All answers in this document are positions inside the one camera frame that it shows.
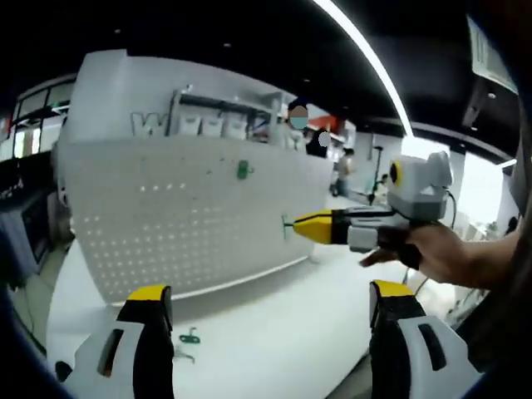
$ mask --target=finger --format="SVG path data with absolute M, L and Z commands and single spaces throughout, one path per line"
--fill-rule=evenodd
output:
M 364 268 L 373 266 L 373 264 L 381 264 L 384 262 L 390 262 L 391 260 L 397 260 L 397 254 L 388 251 L 386 249 L 378 249 L 366 258 L 360 261 L 360 265 Z

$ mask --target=floor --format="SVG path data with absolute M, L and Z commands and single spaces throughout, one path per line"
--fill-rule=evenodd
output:
M 66 254 L 63 247 L 54 249 L 48 255 L 40 274 L 30 276 L 24 288 L 9 290 L 13 307 L 22 325 L 42 347 L 46 347 L 52 293 Z

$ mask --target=white desk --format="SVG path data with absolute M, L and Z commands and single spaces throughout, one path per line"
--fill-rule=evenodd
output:
M 401 281 L 405 267 L 364 269 L 346 247 L 317 245 L 300 264 L 173 302 L 173 341 L 196 327 L 200 345 L 174 360 L 174 390 L 186 398 L 323 399 L 367 350 L 369 281 Z M 117 309 L 107 308 L 75 242 L 54 291 L 47 360 L 74 365 L 81 343 Z

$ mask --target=white pegboard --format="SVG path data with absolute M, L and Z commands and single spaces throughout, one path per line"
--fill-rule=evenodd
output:
M 290 219 L 322 209 L 332 163 L 248 141 L 155 137 L 68 144 L 76 236 L 107 302 L 147 284 L 190 295 L 310 254 Z M 239 161 L 251 172 L 237 179 Z

